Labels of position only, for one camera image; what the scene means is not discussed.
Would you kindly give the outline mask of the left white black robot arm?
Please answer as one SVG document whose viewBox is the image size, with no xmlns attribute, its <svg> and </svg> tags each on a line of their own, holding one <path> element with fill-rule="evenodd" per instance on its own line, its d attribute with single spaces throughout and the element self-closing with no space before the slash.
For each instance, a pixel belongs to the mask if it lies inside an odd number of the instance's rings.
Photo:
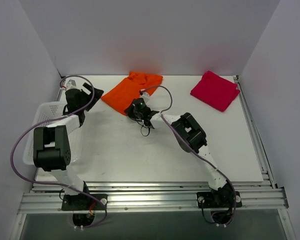
<svg viewBox="0 0 300 240">
<path fill-rule="evenodd" d="M 65 88 L 66 104 L 63 119 L 36 127 L 33 131 L 33 163 L 37 168 L 49 172 L 65 187 L 65 196 L 73 197 L 73 204 L 80 210 L 90 206 L 91 197 L 86 183 L 71 168 L 72 152 L 69 135 L 82 127 L 85 113 L 97 103 L 104 91 L 84 83 L 85 92 L 69 80 Z"/>
</svg>

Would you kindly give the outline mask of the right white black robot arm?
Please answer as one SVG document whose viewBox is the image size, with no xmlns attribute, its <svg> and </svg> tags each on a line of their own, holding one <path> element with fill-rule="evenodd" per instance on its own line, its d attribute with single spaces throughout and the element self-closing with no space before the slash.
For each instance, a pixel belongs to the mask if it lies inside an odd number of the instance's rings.
<svg viewBox="0 0 300 240">
<path fill-rule="evenodd" d="M 206 173 L 215 205 L 222 207 L 230 201 L 230 195 L 235 197 L 233 184 L 220 171 L 209 150 L 206 132 L 189 112 L 181 115 L 164 114 L 162 111 L 152 110 L 140 97 L 134 99 L 124 113 L 148 129 L 158 129 L 165 125 L 172 131 L 180 148 L 193 155 Z"/>
</svg>

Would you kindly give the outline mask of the orange t-shirt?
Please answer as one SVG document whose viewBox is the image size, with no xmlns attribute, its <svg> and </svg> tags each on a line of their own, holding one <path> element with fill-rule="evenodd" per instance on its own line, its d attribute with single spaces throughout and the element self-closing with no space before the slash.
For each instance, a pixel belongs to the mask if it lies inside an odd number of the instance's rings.
<svg viewBox="0 0 300 240">
<path fill-rule="evenodd" d="M 101 97 L 101 100 L 118 113 L 126 116 L 125 110 L 134 99 L 140 97 L 140 90 L 159 86 L 163 76 L 131 71 L 118 85 Z"/>
</svg>

